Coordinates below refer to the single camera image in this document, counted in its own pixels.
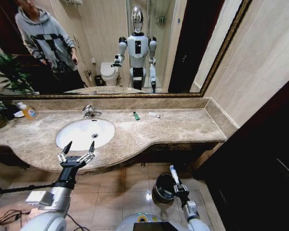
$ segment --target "white sink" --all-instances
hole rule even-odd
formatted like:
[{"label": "white sink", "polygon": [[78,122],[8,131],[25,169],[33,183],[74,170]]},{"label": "white sink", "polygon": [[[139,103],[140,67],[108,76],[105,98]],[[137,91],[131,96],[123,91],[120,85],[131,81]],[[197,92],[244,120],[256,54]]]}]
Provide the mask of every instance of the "white sink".
[{"label": "white sink", "polygon": [[107,144],[115,135],[115,126],[101,119],[80,120],[66,125],[57,135],[56,143],[63,149],[71,141],[71,151],[85,151],[92,141],[98,148]]}]

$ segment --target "toilet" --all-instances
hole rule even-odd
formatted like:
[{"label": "toilet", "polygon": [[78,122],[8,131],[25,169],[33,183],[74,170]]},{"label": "toilet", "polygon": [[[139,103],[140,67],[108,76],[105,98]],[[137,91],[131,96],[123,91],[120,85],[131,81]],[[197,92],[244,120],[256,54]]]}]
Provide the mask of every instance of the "toilet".
[{"label": "toilet", "polygon": [[113,63],[102,63],[101,64],[101,75],[102,79],[105,81],[106,86],[117,85],[117,78],[119,76],[119,67],[111,67]]}]

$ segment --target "soap dispenser bottle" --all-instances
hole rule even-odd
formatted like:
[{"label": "soap dispenser bottle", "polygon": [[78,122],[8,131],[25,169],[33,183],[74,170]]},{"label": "soap dispenser bottle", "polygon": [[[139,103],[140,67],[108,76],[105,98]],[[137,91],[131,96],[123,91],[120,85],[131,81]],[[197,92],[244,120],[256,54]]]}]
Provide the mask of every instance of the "soap dispenser bottle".
[{"label": "soap dispenser bottle", "polygon": [[17,105],[22,110],[27,119],[34,119],[37,117],[38,113],[31,107],[25,105],[23,102],[19,102]]}]

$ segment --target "faucet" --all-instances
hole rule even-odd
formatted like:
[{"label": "faucet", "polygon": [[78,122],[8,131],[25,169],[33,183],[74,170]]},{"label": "faucet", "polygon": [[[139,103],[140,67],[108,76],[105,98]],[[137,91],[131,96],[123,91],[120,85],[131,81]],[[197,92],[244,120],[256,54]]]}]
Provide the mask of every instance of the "faucet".
[{"label": "faucet", "polygon": [[95,110],[94,106],[87,105],[82,109],[82,112],[85,114],[83,117],[90,119],[92,116],[101,116],[102,113]]}]

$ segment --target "trash can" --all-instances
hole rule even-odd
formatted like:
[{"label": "trash can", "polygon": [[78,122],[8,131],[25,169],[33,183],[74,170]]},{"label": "trash can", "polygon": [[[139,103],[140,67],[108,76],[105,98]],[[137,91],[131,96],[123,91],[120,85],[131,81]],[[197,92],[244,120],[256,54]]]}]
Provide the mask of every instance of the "trash can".
[{"label": "trash can", "polygon": [[162,203],[168,203],[174,200],[174,186],[175,182],[172,175],[169,173],[162,173],[159,175],[152,190],[155,198]]},{"label": "trash can", "polygon": [[101,75],[94,76],[94,81],[95,81],[96,86],[104,86],[105,85],[105,82],[102,79]]}]

